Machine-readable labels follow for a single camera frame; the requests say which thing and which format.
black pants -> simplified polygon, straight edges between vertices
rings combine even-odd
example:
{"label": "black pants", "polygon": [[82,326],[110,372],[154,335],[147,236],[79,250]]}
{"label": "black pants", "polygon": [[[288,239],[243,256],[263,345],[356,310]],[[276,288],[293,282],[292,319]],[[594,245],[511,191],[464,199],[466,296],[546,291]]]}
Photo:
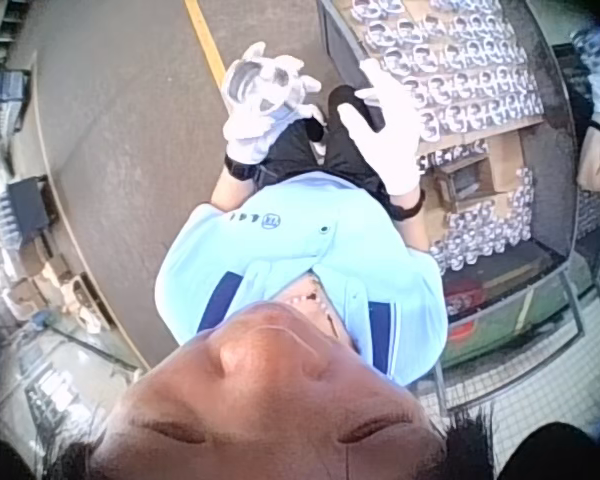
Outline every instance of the black pants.
{"label": "black pants", "polygon": [[367,164],[340,121],[338,106],[350,103],[371,123],[369,109],[354,95],[354,89],[343,85],[329,95],[327,152],[324,165],[318,165],[309,141],[322,138],[322,125],[315,120],[299,120],[290,125],[273,144],[268,157],[260,165],[256,179],[258,189],[275,185],[303,173],[320,171],[347,180],[367,190],[383,205],[388,201],[384,184]]}

yellow line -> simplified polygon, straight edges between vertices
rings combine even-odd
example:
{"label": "yellow line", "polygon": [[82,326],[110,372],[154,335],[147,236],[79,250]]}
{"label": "yellow line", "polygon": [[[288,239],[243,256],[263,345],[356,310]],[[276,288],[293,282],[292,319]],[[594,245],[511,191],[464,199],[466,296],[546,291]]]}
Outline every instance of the yellow line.
{"label": "yellow line", "polygon": [[142,356],[140,351],[136,348],[135,344],[131,341],[131,338],[127,334],[126,330],[124,329],[124,327],[122,326],[120,321],[116,318],[116,314],[114,313],[113,309],[111,308],[111,305],[109,305],[109,302],[107,302],[106,297],[102,293],[102,289],[98,285],[98,282],[96,281],[96,277],[93,275],[93,272],[91,272],[91,269],[89,268],[89,265],[87,264],[87,261],[84,258],[82,250],[80,250],[80,247],[78,246],[78,241],[76,240],[76,236],[73,233],[71,224],[67,220],[67,216],[64,212],[64,207],[62,205],[62,202],[60,201],[60,197],[58,195],[58,190],[56,188],[56,182],[55,182],[55,179],[51,172],[49,158],[47,157],[47,149],[44,144],[44,137],[42,136],[42,123],[40,122],[40,105],[38,104],[38,68],[37,68],[38,63],[37,63],[37,60],[38,60],[38,53],[35,52],[33,54],[33,59],[31,61],[31,68],[30,68],[30,71],[31,71],[31,80],[30,80],[31,81],[31,106],[33,107],[33,111],[35,113],[35,121],[37,124],[36,127],[38,130],[38,141],[40,142],[40,151],[42,152],[42,160],[44,161],[44,168],[47,172],[47,178],[49,179],[49,186],[51,187],[51,192],[53,193],[53,200],[56,205],[56,208],[58,209],[58,216],[60,217],[62,223],[64,223],[64,226],[67,229],[69,238],[71,238],[71,242],[73,243],[73,246],[76,249],[76,253],[78,254],[78,257],[80,258],[80,261],[82,262],[82,265],[84,266],[84,269],[85,269],[87,275],[89,276],[89,280],[91,280],[91,283],[93,284],[93,288],[95,289],[96,293],[98,294],[98,297],[100,298],[102,303],[104,303],[105,307],[109,311],[109,314],[111,315],[111,318],[115,322],[116,327],[118,327],[118,330],[122,334],[122,337],[127,341],[127,344],[131,347],[131,350],[133,350],[133,353],[135,353],[136,356],[140,359],[140,362],[142,362],[142,365],[145,367],[145,369],[149,370],[150,369],[149,364],[147,363],[145,358]]}
{"label": "yellow line", "polygon": [[187,6],[187,10],[189,10],[191,23],[196,31],[196,35],[198,35],[198,40],[202,46],[204,56],[207,58],[207,63],[211,69],[211,75],[213,75],[213,79],[216,82],[218,89],[220,89],[226,70],[222,58],[220,57],[220,52],[218,52],[218,47],[216,47],[216,42],[211,35],[211,31],[209,30],[207,21],[204,19],[202,10],[200,10],[198,0],[185,0],[184,3]]}

black wristband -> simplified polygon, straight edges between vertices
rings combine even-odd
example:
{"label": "black wristband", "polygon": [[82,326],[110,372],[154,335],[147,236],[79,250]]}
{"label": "black wristband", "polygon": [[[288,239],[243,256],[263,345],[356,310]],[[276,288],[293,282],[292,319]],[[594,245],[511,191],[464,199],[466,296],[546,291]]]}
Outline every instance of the black wristband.
{"label": "black wristband", "polygon": [[229,155],[224,157],[224,166],[227,167],[229,174],[236,180],[246,182],[252,180],[258,173],[258,165],[245,165],[244,163],[236,162],[229,158]]}
{"label": "black wristband", "polygon": [[595,128],[596,130],[598,130],[600,132],[600,124],[598,122],[596,122],[595,120],[591,120],[589,122],[589,126],[591,128]]}
{"label": "black wristband", "polygon": [[424,206],[424,201],[426,199],[426,192],[420,189],[420,199],[418,200],[418,203],[416,203],[413,208],[410,208],[408,210],[392,204],[391,200],[389,200],[388,204],[386,205],[387,213],[391,217],[391,220],[394,220],[396,222],[404,222],[405,220],[409,220],[410,218],[413,218],[420,213],[422,207]]}

closed eye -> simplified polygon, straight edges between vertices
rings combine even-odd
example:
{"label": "closed eye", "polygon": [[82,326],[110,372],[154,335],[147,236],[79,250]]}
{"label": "closed eye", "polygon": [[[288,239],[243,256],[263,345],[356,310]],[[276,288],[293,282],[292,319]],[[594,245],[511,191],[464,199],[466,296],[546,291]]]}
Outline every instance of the closed eye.
{"label": "closed eye", "polygon": [[200,445],[206,441],[203,433],[191,428],[190,426],[183,425],[182,423],[149,420],[137,422],[135,425],[143,430],[149,430],[153,433],[158,433],[163,437],[167,437],[181,443]]}
{"label": "closed eye", "polygon": [[344,444],[356,443],[368,438],[372,435],[375,435],[382,430],[385,430],[389,427],[393,427],[395,425],[401,423],[412,423],[411,418],[408,415],[400,414],[400,415],[388,415],[385,417],[378,417],[372,420],[369,420],[362,425],[354,428],[350,432],[342,435],[338,438],[338,442]]}

tiled floor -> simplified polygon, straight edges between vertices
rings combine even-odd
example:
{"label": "tiled floor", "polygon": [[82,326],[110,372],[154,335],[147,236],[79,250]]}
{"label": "tiled floor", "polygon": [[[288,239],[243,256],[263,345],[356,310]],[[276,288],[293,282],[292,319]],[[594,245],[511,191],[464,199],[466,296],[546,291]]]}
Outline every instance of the tiled floor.
{"label": "tiled floor", "polygon": [[[600,302],[593,295],[587,295],[582,304],[584,337],[542,370],[472,408],[472,413],[485,406],[493,410],[498,470],[526,436],[548,423],[569,423],[593,436],[600,433]],[[515,358],[500,361],[479,375],[461,381],[455,379],[454,385],[447,388],[448,402],[462,403],[511,381],[577,334],[570,312],[547,330],[545,338]],[[444,427],[447,421],[439,415],[435,394],[423,395],[421,400],[434,422]]]}

